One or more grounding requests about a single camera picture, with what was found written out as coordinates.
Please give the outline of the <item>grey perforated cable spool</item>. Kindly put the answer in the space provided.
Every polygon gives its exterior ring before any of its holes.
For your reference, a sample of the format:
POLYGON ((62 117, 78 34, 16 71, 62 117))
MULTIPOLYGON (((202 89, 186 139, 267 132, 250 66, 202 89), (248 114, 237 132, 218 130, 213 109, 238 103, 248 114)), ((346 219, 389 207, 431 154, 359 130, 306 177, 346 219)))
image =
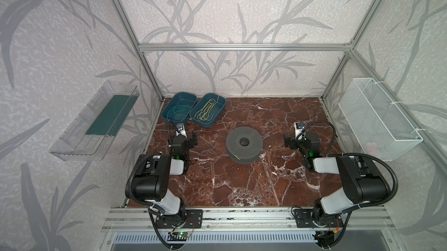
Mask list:
POLYGON ((251 127, 237 127, 226 139, 229 157, 239 164, 252 164, 263 151, 263 138, 251 127))

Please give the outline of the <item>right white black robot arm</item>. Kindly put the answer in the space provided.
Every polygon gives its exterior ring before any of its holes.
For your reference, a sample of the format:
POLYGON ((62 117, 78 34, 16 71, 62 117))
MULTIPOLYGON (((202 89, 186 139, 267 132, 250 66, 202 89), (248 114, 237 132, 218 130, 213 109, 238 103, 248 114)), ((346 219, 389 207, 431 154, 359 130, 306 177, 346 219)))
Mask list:
POLYGON ((398 177, 393 169, 379 158, 365 153, 329 154, 336 139, 335 127, 327 121, 313 121, 307 125, 293 124, 295 135, 285 135, 285 147, 298 150, 306 169, 312 173, 334 174, 342 187, 315 201, 314 221, 349 214, 355 210, 379 206, 392 200, 398 192, 398 177), (327 151, 320 153, 320 137, 308 131, 316 124, 327 124, 332 138, 327 151))

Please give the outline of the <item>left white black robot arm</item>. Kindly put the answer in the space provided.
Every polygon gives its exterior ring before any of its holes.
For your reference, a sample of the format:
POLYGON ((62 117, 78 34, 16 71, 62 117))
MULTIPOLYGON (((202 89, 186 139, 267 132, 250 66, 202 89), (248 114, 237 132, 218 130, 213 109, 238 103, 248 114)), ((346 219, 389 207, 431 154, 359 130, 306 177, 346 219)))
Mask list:
POLYGON ((168 121, 176 135, 169 136, 169 153, 141 154, 130 173, 125 187, 128 199, 148 207, 151 216, 169 221, 184 222, 186 209, 183 200, 169 190, 172 175, 185 175, 190 167, 190 150, 197 146, 197 137, 188 137, 184 123, 168 121))

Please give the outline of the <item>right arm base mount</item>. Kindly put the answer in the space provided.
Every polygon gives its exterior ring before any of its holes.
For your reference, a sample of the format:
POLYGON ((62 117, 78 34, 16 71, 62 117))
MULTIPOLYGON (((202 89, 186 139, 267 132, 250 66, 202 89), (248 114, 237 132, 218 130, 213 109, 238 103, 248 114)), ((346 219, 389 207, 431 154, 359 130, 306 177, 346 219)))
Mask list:
POLYGON ((301 207, 291 208, 291 214, 298 228, 342 228, 344 226, 340 214, 313 215, 313 209, 301 207))

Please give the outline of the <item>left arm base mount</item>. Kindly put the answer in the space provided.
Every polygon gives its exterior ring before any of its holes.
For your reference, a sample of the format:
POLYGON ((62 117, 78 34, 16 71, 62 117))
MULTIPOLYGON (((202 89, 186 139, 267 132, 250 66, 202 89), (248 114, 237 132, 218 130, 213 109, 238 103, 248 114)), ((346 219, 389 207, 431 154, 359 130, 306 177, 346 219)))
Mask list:
POLYGON ((180 211, 178 214, 170 216, 157 216, 157 228, 201 228, 203 221, 203 210, 201 209, 186 209, 180 211))

